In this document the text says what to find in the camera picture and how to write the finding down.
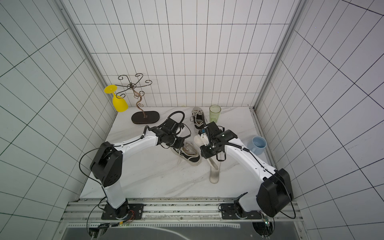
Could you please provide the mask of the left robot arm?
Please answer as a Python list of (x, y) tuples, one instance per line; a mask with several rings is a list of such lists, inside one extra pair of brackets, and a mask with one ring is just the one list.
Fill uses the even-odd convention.
[(97, 148), (90, 169), (96, 181), (100, 182), (106, 196), (106, 212), (110, 210), (114, 218), (123, 220), (128, 217), (131, 210), (120, 183), (123, 162), (139, 152), (158, 145), (181, 149), (185, 139), (192, 133), (183, 136), (185, 128), (182, 122), (178, 123), (168, 118), (159, 126), (145, 126), (143, 133), (133, 139), (116, 144), (104, 142)]

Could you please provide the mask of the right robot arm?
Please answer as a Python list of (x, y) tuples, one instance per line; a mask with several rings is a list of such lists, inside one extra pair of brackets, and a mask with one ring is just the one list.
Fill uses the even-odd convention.
[(237, 160), (253, 174), (259, 185), (257, 204), (268, 217), (275, 217), (287, 205), (293, 204), (289, 173), (284, 169), (276, 170), (263, 162), (231, 130), (222, 131), (215, 122), (211, 122), (199, 130), (199, 137), (203, 142), (200, 146), (203, 158), (218, 157), (223, 153)]

